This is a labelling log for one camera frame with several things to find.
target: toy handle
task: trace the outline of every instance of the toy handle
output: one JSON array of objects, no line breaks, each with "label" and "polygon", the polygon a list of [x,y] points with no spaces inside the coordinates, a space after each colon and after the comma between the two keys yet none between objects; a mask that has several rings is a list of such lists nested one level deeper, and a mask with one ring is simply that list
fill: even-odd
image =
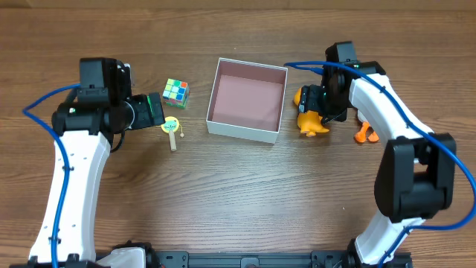
[{"label": "toy handle", "polygon": [[172,150],[173,152],[177,151],[176,135],[174,134],[173,130],[169,130],[169,140],[170,150]]}]

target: pink box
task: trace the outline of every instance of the pink box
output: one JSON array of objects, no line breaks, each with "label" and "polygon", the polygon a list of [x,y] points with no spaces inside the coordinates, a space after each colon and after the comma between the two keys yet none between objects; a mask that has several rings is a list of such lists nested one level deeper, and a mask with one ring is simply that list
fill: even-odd
[{"label": "pink box", "polygon": [[207,113],[209,133],[275,143],[288,69],[219,58]]}]

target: wooden table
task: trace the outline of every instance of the wooden table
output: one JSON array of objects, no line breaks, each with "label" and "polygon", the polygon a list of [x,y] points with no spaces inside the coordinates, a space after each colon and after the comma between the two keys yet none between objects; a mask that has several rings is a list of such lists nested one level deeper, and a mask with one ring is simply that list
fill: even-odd
[{"label": "wooden table", "polygon": [[[289,70],[281,132],[273,146],[208,134],[219,57],[281,66],[323,60],[352,40],[377,60],[401,99],[438,133],[450,132],[476,172],[476,14],[337,10],[0,10],[0,264],[26,262],[45,213],[54,163],[51,137],[24,106],[79,78],[81,57],[131,63],[134,93],[190,83],[185,138],[171,153],[156,128],[127,133],[103,172],[97,249],[128,239],[189,252],[345,249],[376,211],[373,182],[382,146],[358,145],[350,111],[314,138],[299,134],[292,96],[320,77]],[[50,121],[63,96],[34,110]],[[454,200],[428,224],[466,215],[472,191],[458,170]],[[455,232],[414,232],[401,246],[416,267],[473,267],[476,223]]]}]

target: colorful cube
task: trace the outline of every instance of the colorful cube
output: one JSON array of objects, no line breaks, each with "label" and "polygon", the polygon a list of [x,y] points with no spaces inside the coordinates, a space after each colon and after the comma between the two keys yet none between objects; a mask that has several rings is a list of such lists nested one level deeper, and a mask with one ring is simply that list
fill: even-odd
[{"label": "colorful cube", "polygon": [[162,98],[165,100],[166,105],[185,109],[189,94],[188,83],[169,79]]}]

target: orange toy part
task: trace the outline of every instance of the orange toy part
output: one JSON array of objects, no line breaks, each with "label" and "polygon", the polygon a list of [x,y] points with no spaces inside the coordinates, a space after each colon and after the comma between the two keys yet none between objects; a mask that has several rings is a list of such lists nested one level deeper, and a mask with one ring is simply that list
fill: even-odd
[{"label": "orange toy part", "polygon": [[366,133],[367,133],[367,130],[369,129],[369,127],[370,127],[369,122],[366,122],[366,121],[362,122],[362,128],[354,136],[354,138],[356,139],[357,142],[364,143],[365,140],[367,140]]},{"label": "orange toy part", "polygon": [[[294,102],[299,104],[300,89],[296,92]],[[306,134],[308,137],[313,137],[316,133],[328,133],[329,130],[322,127],[322,116],[319,116],[317,112],[308,111],[307,113],[299,113],[297,116],[297,126],[300,127],[300,133]]]},{"label": "orange toy part", "polygon": [[377,142],[379,141],[379,137],[377,136],[377,133],[374,131],[372,134],[369,136],[369,141],[370,142]]}]

